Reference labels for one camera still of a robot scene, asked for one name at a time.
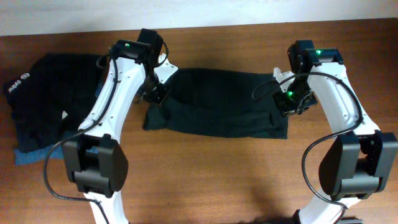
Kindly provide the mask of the dark green t-shirt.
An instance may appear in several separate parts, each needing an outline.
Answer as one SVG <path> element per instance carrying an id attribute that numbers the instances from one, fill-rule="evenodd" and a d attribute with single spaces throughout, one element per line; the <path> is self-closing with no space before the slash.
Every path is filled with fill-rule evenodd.
<path id="1" fill-rule="evenodd" d="M 169 82 L 165 101 L 148 107 L 143 130 L 287 139 L 289 119 L 272 97 L 277 82 L 271 73 L 183 68 Z"/>

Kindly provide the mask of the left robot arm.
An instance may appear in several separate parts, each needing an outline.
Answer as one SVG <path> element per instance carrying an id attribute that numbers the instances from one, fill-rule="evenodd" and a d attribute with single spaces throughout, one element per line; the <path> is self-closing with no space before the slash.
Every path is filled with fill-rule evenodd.
<path id="1" fill-rule="evenodd" d="M 136 41 L 119 40 L 109 51 L 109 70 L 96 103 L 62 145 L 67 177 L 83 193 L 96 223 L 127 223 L 121 189 L 128 161 L 121 149 L 121 131 L 135 97 L 162 104 L 169 78 L 178 70 L 155 30 L 142 29 Z"/>

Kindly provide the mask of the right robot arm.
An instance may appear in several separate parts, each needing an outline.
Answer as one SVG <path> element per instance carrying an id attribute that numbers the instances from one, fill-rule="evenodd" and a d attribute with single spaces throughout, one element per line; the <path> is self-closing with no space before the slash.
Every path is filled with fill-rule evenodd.
<path id="1" fill-rule="evenodd" d="M 311 40 L 298 40 L 288 51 L 291 70 L 274 69 L 274 101 L 282 116 L 301 114 L 320 103 L 331 134 L 311 143 L 301 168 L 311 201 L 293 215 L 294 223 L 346 223 L 345 211 L 382 192 L 397 153 L 397 138 L 384 133 L 358 100 L 338 49 L 317 49 Z M 320 189 L 308 179 L 306 160 L 321 142 L 332 139 L 318 169 Z"/>

